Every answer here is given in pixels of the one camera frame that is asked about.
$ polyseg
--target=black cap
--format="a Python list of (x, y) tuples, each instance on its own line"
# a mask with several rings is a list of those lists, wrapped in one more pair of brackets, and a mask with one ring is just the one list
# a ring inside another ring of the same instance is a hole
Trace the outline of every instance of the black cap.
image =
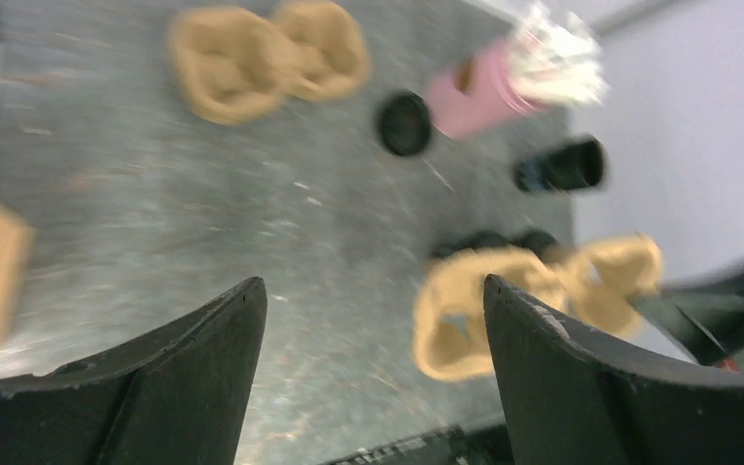
[(432, 139), (432, 119), (423, 99), (409, 91), (389, 97), (378, 113), (378, 138), (392, 155), (423, 152)]

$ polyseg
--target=pink cup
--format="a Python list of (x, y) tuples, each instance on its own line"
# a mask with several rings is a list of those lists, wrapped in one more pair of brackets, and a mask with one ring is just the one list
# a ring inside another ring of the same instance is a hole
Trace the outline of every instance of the pink cup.
[(435, 76), (424, 101), (432, 124), (444, 136), (461, 140), (544, 108), (520, 97), (512, 89), (507, 67), (507, 40), (501, 39), (471, 60), (469, 85), (458, 89), (459, 65)]

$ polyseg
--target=stained gray surface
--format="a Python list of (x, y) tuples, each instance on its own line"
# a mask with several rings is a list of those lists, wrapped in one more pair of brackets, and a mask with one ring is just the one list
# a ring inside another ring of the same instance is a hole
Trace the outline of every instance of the stained gray surface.
[(225, 128), (191, 114), (172, 77), (165, 30), (189, 4), (0, 1), (0, 201), (38, 229), (0, 377), (49, 372), (258, 275), (269, 316), (236, 463), (318, 463), (500, 412), (493, 379), (417, 371), (412, 300), (439, 238), (534, 224), (569, 240), (567, 198), (522, 196), (507, 174), (557, 144), (564, 114), (387, 155), (379, 102), (506, 26), (458, 0), (340, 3), (372, 81)]

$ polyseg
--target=table surface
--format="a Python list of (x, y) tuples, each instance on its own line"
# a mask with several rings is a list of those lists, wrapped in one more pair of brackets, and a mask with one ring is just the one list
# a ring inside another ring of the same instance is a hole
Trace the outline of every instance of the table surface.
[(269, 315), (236, 463), (319, 463), (500, 412), (490, 377), (417, 371), (412, 300), (439, 239), (535, 225), (570, 240), (569, 199), (524, 196), (508, 172), (557, 145), (566, 115), (392, 157), (378, 104), (507, 25), (459, 0), (339, 3), (372, 80), (227, 128), (188, 110), (166, 51), (171, 19), (201, 3), (0, 0), (0, 202), (38, 230), (0, 378), (49, 373), (261, 276)]

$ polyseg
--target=black round lid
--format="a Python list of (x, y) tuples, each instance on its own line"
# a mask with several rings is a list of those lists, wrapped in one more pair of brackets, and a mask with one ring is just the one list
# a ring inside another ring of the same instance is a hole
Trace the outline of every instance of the black round lid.
[(429, 108), (409, 91), (398, 92), (384, 102), (377, 125), (381, 144), (399, 157), (420, 154), (432, 139)]

